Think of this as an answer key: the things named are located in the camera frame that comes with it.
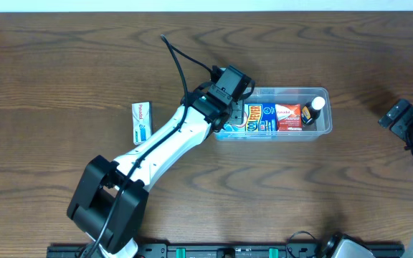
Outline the blue Cool Fever box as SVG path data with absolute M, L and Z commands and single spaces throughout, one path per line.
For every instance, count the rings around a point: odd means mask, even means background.
M 248 138 L 277 131 L 275 103 L 244 104 L 242 124 L 226 124 L 215 133 L 218 138 Z

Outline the red Panadol ActiFast box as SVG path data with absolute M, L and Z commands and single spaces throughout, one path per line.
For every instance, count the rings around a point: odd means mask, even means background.
M 278 131 L 301 131 L 300 105 L 276 104 L 275 112 Z

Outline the dark bottle white cap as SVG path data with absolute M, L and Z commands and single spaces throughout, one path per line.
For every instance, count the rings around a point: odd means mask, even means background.
M 310 102 L 307 102 L 301 110 L 302 123 L 304 125 L 313 124 L 319 118 L 325 104 L 326 100 L 323 97 L 315 97 Z

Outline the white Panadol box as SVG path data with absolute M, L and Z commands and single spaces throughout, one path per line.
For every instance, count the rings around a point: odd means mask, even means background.
M 152 136 L 152 111 L 150 102 L 132 104 L 133 142 L 140 145 Z

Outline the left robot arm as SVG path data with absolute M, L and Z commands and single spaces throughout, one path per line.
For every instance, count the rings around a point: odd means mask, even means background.
M 108 161 L 96 156 L 85 167 L 67 216 L 93 243 L 82 257 L 134 257 L 148 195 L 157 180 L 187 151 L 220 131 L 229 110 L 251 94 L 255 81 L 235 86 L 232 93 L 205 82 L 185 91 L 174 116 L 148 140 Z

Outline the clear plastic container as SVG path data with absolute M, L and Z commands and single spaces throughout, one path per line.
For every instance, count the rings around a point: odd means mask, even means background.
M 322 87 L 261 87 L 257 88 L 251 97 L 245 100 L 250 103 L 275 103 L 286 105 L 300 105 L 300 114 L 303 106 L 315 97 L 323 97 L 326 100 L 319 118 L 311 125 L 302 123 L 301 131 L 276 131 L 271 134 L 242 137 L 242 138 L 218 138 L 222 141 L 311 141 L 332 130 L 332 115 L 328 91 Z

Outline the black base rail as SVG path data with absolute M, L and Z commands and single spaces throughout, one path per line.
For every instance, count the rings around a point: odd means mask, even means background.
M 368 244 L 375 257 L 401 257 L 403 244 Z M 89 251 L 86 245 L 52 245 L 47 247 L 47 258 L 85 257 Z M 321 251 L 321 244 L 291 243 L 284 245 L 167 245 L 143 244 L 136 252 L 137 258 L 270 258 L 270 257 L 315 257 Z

